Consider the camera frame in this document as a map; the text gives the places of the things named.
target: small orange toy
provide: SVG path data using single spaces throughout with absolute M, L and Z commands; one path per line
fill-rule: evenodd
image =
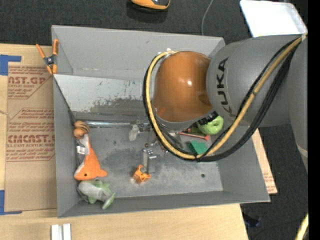
M 96 177 L 107 176 L 108 173 L 101 169 L 96 152 L 91 147 L 88 134 L 83 136 L 81 142 L 84 144 L 85 149 L 88 150 L 88 154 L 85 155 L 83 162 L 76 169 L 74 178 L 77 181 L 88 181 L 93 180 Z
M 150 174 L 141 172 L 142 167 L 144 167 L 144 166 L 139 164 L 138 168 L 136 169 L 135 173 L 132 176 L 132 178 L 134 178 L 136 183 L 138 183 L 138 184 L 140 184 L 142 182 L 147 182 L 151 178 Z
M 81 139 L 85 134 L 90 132 L 89 126 L 82 121 L 76 121 L 74 124 L 74 131 L 73 131 L 73 136 L 76 137 L 78 140 Z

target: green object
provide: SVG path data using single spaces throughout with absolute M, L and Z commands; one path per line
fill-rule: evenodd
M 188 148 L 191 150 L 191 152 L 198 154 L 198 155 L 202 154 L 208 150 L 208 148 L 206 147 L 206 145 L 203 142 L 198 142 L 196 140 L 192 140 L 189 143 Z
M 221 131 L 224 126 L 224 119 L 218 115 L 214 120 L 208 122 L 207 124 L 201 125 L 200 123 L 196 123 L 199 130 L 208 135 L 215 135 Z

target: orange plush toy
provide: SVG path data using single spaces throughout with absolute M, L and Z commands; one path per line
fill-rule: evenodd
M 82 163 L 78 166 L 74 173 L 74 178 L 77 181 L 89 181 L 94 180 L 97 177 L 105 177 L 108 173 L 101 169 L 100 162 L 96 155 L 96 152 L 91 147 L 89 140 L 89 127 L 81 121 L 74 123 L 75 129 L 73 135 L 79 140 L 85 148 L 85 157 Z

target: metal clamp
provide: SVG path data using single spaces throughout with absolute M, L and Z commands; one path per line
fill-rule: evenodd
M 46 64 L 46 69 L 49 71 L 49 73 L 51 75 L 56 74 L 57 70 L 58 70 L 58 67 L 56 64 L 56 60 L 57 60 L 57 56 L 58 56 L 58 45 L 59 45 L 59 41 L 58 41 L 58 39 L 55 39 L 53 41 L 53 45 L 52 45 L 52 55 L 49 57 L 45 56 L 45 53 L 41 49 L 39 44 L 35 45 L 39 51 L 41 58 L 44 60 L 44 63 Z

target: metal bracket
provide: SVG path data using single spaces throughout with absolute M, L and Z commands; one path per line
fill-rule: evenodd
M 51 225 L 51 240 L 71 240 L 71 224 L 66 223 L 63 225 Z

